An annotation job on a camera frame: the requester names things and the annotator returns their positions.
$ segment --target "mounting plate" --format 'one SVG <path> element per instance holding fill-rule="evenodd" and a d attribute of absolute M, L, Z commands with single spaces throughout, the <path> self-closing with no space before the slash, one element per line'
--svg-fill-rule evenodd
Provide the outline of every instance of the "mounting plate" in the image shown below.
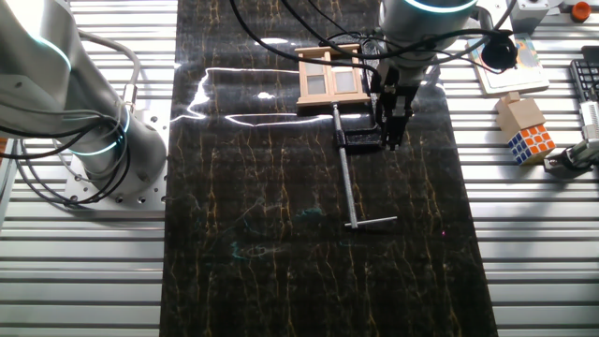
<path fill-rule="evenodd" d="M 165 142 L 168 148 L 168 118 L 159 119 L 149 110 L 136 111 L 135 118 L 147 125 L 151 125 L 158 131 L 158 134 Z M 81 176 L 85 177 L 85 170 L 81 161 L 73 155 L 70 167 Z M 91 197 L 97 193 L 97 188 L 92 184 L 82 180 L 76 180 L 72 174 L 68 175 L 66 180 L 65 196 L 71 198 L 77 197 L 78 200 Z M 110 196 L 97 203 L 85 205 L 86 208 L 96 211 L 161 211 L 165 210 L 165 201 L 167 198 L 167 165 L 162 168 L 162 173 L 155 182 L 145 191 L 124 196 L 121 198 Z"/>

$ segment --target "black device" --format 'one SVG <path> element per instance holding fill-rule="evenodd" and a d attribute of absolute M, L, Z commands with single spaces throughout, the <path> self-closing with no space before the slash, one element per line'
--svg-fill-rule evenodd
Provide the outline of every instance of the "black device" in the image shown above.
<path fill-rule="evenodd" d="M 599 46 L 582 47 L 582 60 L 572 61 L 570 72 L 574 78 L 580 102 L 596 101 L 592 97 L 591 88 L 593 83 L 599 82 Z"/>

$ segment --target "gray robot arm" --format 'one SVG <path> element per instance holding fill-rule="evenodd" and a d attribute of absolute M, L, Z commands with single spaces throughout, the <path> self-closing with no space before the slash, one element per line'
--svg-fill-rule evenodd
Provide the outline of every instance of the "gray robot arm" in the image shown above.
<path fill-rule="evenodd" d="M 0 125 L 56 134 L 97 122 L 70 118 L 65 111 L 97 111 L 120 123 L 131 150 L 130 170 L 114 194 L 141 191 L 157 178 L 166 162 L 166 148 L 158 133 L 132 114 L 135 86 L 127 86 L 128 102 L 117 95 L 83 49 L 64 0 L 0 0 L 0 45 L 0 103 L 22 108 L 0 104 Z M 89 178 L 99 178 L 98 188 L 121 158 L 115 146 L 120 135 L 111 131 L 109 125 L 96 127 L 71 147 Z"/>

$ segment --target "metal rod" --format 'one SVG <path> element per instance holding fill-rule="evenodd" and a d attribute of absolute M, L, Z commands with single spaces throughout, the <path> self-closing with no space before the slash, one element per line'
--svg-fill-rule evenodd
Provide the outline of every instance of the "metal rod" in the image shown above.
<path fill-rule="evenodd" d="M 341 116 L 337 103 L 333 103 L 333 121 L 335 123 L 335 132 L 341 131 Z M 341 169 L 343 172 L 343 184 L 345 185 L 345 196 L 347 197 L 347 209 L 349 211 L 349 221 L 353 229 L 358 228 L 358 218 L 356 217 L 356 206 L 354 205 L 354 193 L 352 191 L 352 182 L 349 178 L 349 166 L 347 165 L 347 153 L 343 146 L 339 147 L 339 157 L 341 158 Z"/>
<path fill-rule="evenodd" d="M 378 223 L 383 223 L 383 222 L 387 222 L 387 221 L 394 221 L 397 220 L 397 216 L 391 216 L 389 218 L 381 218 L 381 219 L 373 219 L 373 220 L 365 220 L 365 221 L 359 221 L 358 222 L 358 226 L 366 226 L 366 225 L 373 225 L 373 224 L 378 224 Z M 352 224 L 345 224 L 346 227 L 352 227 Z"/>

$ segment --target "black keyboard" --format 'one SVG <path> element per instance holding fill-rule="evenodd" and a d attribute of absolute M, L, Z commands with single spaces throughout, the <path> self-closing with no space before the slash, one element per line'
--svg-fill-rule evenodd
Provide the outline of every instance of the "black keyboard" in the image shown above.
<path fill-rule="evenodd" d="M 599 62 L 572 61 L 570 71 L 572 71 L 580 102 L 591 100 L 591 86 L 595 81 L 599 81 Z"/>

